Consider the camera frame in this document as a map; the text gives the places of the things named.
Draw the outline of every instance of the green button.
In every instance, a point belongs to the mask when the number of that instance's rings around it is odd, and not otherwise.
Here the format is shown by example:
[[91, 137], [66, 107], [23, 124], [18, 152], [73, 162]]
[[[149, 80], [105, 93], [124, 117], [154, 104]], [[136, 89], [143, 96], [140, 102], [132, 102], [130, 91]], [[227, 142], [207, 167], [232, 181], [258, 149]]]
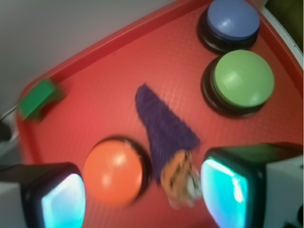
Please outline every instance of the green button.
[[225, 54], [217, 63], [214, 86], [227, 103], [249, 108], [268, 100], [275, 80], [270, 66], [261, 56], [237, 50]]

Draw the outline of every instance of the round button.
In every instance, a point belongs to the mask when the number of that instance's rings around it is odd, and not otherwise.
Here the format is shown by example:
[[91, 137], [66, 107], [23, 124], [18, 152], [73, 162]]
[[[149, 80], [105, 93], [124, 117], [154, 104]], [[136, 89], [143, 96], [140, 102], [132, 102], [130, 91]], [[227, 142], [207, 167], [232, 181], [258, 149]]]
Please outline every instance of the round button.
[[96, 145], [86, 159], [87, 191], [109, 206], [124, 206], [140, 193], [144, 167], [129, 141], [110, 139]]
[[260, 20], [256, 10], [244, 0], [215, 0], [208, 8], [207, 23], [220, 38], [239, 41], [256, 33]]
[[218, 61], [214, 87], [227, 103], [249, 108], [262, 105], [274, 90], [274, 76], [268, 63], [245, 50], [232, 51]]

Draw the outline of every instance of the purple cloth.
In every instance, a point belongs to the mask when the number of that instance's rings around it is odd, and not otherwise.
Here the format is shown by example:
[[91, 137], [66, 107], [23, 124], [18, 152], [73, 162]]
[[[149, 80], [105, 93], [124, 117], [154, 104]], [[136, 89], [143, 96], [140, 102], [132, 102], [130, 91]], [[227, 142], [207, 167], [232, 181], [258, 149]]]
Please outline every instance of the purple cloth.
[[138, 88], [135, 101], [150, 141], [153, 175], [160, 184], [161, 171], [175, 152], [192, 150], [200, 140], [146, 84]]

